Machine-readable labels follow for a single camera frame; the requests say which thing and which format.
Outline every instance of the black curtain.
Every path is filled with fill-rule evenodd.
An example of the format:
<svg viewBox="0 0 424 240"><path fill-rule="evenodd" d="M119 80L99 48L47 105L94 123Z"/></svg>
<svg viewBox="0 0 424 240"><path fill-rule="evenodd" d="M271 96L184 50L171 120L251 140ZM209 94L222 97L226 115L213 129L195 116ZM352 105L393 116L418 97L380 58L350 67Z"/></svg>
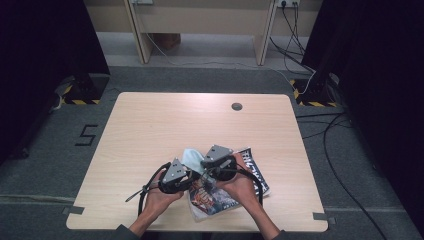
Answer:
<svg viewBox="0 0 424 240"><path fill-rule="evenodd" d="M317 67L353 0L324 0L305 53ZM424 1L375 0L357 12L332 72L373 161L424 236Z"/></svg>
<svg viewBox="0 0 424 240"><path fill-rule="evenodd" d="M28 144L66 77L109 74L87 9L77 1L0 4L0 163Z"/></svg>

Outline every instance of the electrical wire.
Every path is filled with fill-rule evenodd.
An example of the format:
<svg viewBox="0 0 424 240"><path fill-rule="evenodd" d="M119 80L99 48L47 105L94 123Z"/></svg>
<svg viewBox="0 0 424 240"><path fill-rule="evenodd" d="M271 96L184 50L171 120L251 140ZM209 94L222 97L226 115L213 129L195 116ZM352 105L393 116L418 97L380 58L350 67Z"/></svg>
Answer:
<svg viewBox="0 0 424 240"><path fill-rule="evenodd" d="M152 182L153 182L154 178L156 177L156 175L158 175L158 174L159 174L159 172L160 172L160 171L162 171L162 169L164 169L164 168L169 168L169 166L171 166L171 163L170 163L170 162L165 163L165 164L164 164L164 165L162 165L160 168L158 168L158 170L156 170L156 172L155 172L155 173L153 174L153 176L150 178L149 182L148 182L146 185L144 185L144 186L141 188L141 190L139 190L139 191L135 192L133 195L131 195L130 197L128 197L128 198L127 198L127 200L125 200L125 202L129 202L131 199L133 199L135 196L137 196L137 194L139 194L140 192L141 192L141 193L147 193L147 192L149 192L150 186L151 186L151 184L152 184Z"/></svg>
<svg viewBox="0 0 424 240"><path fill-rule="evenodd" d="M301 116L296 116L296 118L335 116L335 115L339 115L339 114L344 114L344 112L338 112L338 113L319 113L319 114L311 114L311 115L301 115Z"/></svg>
<svg viewBox="0 0 424 240"><path fill-rule="evenodd" d="M286 19L286 22L289 25L290 32L292 33L291 39L293 39L293 38L295 39L295 40L293 40L293 42L299 47L301 53L303 54L305 49L303 48L302 44L300 43L299 37L296 35L295 30L292 28L290 21L287 18L286 13L284 12L285 7L282 7L281 9L283 11L284 19ZM296 13L296 8L295 8L295 25L296 25L296 28L297 28L297 16L296 15L297 15L297 13Z"/></svg>
<svg viewBox="0 0 424 240"><path fill-rule="evenodd" d="M346 120L342 120L342 121L337 122L337 123L333 123L333 125L332 125L331 127L340 126L340 127L345 127L345 128L352 128L352 127L349 127L349 126L345 126L345 125L340 124L340 123L342 123L342 122L346 122L346 121L348 121L348 120L346 119ZM318 122L318 121L309 121L309 122L314 122L314 123L326 123L326 124L329 124L329 123L327 123L327 122ZM319 132L319 133L315 133L315 134L312 134L312 135L306 136L306 137L302 137L302 139L312 138L312 137L315 137L315 136L321 135L321 134L323 134L324 132L325 132L325 130L324 130L324 131L321 131L321 132Z"/></svg>
<svg viewBox="0 0 424 240"><path fill-rule="evenodd" d="M296 52L291 52L291 51L288 51L287 49L283 49L283 48L281 48L280 46L278 46L278 45L274 42L274 40L273 40L271 37L270 37L269 39L271 40L271 43L275 46L275 48L277 48L277 51L278 51L279 53L281 53L281 54L283 54L283 55L284 55L284 66L286 67L287 71L289 71L289 72L291 72L291 73L294 73L294 74L299 74L299 75L307 75L307 76L310 76L310 75L311 75L311 74L308 74L308 73L300 73L300 72L294 72L294 71L290 70L290 69L289 69L289 67L287 66L287 63L286 63L286 59L285 59L285 57L290 58L290 60L292 60L293 62L297 63L299 66L303 67L303 68L304 68L304 69L306 69L307 71L309 71L309 72L311 72L311 73L313 73L313 72L314 72L314 70L312 70L312 69L311 69L311 68L309 68L308 66L303 65L303 64L302 64L301 62L299 62L296 58L294 58L294 57L292 57L292 56L290 56L290 55L289 55L289 53L291 53L291 54L298 54L298 55L303 56L302 54L300 54L300 53L296 53Z"/></svg>
<svg viewBox="0 0 424 240"><path fill-rule="evenodd" d="M297 22L299 20L299 5L297 2L293 3L294 5L294 32L296 33L296 39L299 43L299 50L302 54L305 53L305 48L303 48L302 43L299 41L299 33L297 32Z"/></svg>
<svg viewBox="0 0 424 240"><path fill-rule="evenodd" d="M337 181L340 183L340 185L342 186L342 188L345 190L345 192L351 197L351 199L358 205L358 207L362 210L362 212L368 217L368 219L372 222L372 224L374 225L374 227L377 229L377 231L380 233L381 237L383 239L387 239L386 236L384 235L383 231L380 229L380 227L378 226L378 224L374 221L374 219L371 217L371 215L367 212L367 210L362 206L362 204L353 196L353 194L347 189L346 185L342 182L342 180L340 179L339 175L337 174L336 170L334 169L333 163L330 160L329 154L328 154L328 150L327 150L327 133L328 130L332 127L333 123L341 116L343 116L345 113L341 113L338 116L336 116L331 122L330 124L328 124L327 128L324 131L324 137L323 137L323 145L324 145L324 152L325 152L325 157L327 159L328 165L331 168L331 171L333 172L334 176L336 177Z"/></svg>
<svg viewBox="0 0 424 240"><path fill-rule="evenodd" d="M286 80L286 82L291 86L291 88L293 89L293 90L295 90L295 88L291 85L291 83L290 83L290 80L287 78L287 76L284 74L284 73L282 73L282 72L280 72L280 71L278 71L278 70L276 70L276 69L273 69L273 68L270 68L270 67L265 67L265 66L251 66L251 65L248 65L248 64L244 64L244 63L239 63L239 62L231 62L231 63L227 63L227 62L218 62L218 61L209 61L209 62L202 62L202 63L196 63L196 62L185 62L185 63L175 63L175 62L173 62L173 61L171 61L170 59L169 59L169 57L168 57L168 55L166 55L160 48L159 48L159 46L158 45L156 45L156 43L153 41L153 39L149 36L149 34L146 34L146 36L149 38L149 40L152 42L152 44L156 47L156 49L166 58L166 60L167 60L167 62L169 63L169 64L171 64L171 65L174 65L174 66L186 66L186 65L208 65L208 64L221 64L221 65L240 65L240 66L244 66L244 67L249 67L249 68L256 68L256 69L263 69L263 68L265 68L265 69L268 69L268 70L272 70L272 71L274 71L274 72L277 72L278 74L280 74L281 76L283 76L284 77L284 79Z"/></svg>

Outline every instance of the hazard tape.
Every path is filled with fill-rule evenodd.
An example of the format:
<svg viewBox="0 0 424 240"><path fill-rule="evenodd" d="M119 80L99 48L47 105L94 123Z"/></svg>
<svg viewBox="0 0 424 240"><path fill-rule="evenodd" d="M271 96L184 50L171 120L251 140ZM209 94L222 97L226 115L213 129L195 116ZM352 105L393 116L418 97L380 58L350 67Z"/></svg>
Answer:
<svg viewBox="0 0 424 240"><path fill-rule="evenodd" d="M296 80L291 80L290 84L294 86L295 82ZM296 99L296 103L301 106L312 106L312 107L336 107L337 106L335 102L303 101L302 94L299 94L299 91L296 88L294 88L293 94L294 94L294 98Z"/></svg>
<svg viewBox="0 0 424 240"><path fill-rule="evenodd" d="M68 99L67 96L72 89L72 84L69 85L63 95L62 104L73 104L73 105L87 105L87 104L99 104L100 99Z"/></svg>

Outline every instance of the person's left hand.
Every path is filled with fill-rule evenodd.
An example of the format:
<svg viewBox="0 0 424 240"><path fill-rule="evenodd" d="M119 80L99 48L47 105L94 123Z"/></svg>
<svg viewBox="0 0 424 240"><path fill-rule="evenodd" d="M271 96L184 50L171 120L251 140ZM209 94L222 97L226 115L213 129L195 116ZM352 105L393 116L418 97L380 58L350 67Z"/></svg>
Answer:
<svg viewBox="0 0 424 240"><path fill-rule="evenodd" d="M156 182L159 180L160 175L162 172L160 172L153 182ZM147 194L146 198L146 204L144 205L144 211L149 211L150 213L154 214L154 216L157 218L159 215L161 215L165 210L169 207L171 203L174 201L180 199L184 192L177 192L174 194L166 194L160 191L159 188L157 188L157 183L150 186L150 191Z"/></svg>

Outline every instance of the table hole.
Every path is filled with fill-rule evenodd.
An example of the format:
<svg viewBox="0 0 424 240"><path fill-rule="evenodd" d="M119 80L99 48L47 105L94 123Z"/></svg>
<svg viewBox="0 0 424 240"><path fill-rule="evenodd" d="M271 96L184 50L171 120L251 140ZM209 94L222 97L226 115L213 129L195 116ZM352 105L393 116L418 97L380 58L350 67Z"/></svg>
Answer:
<svg viewBox="0 0 424 240"><path fill-rule="evenodd" d="M234 111L240 111L241 109L243 109L243 105L241 105L241 103L233 103L233 104L231 105L231 108L232 108Z"/></svg>

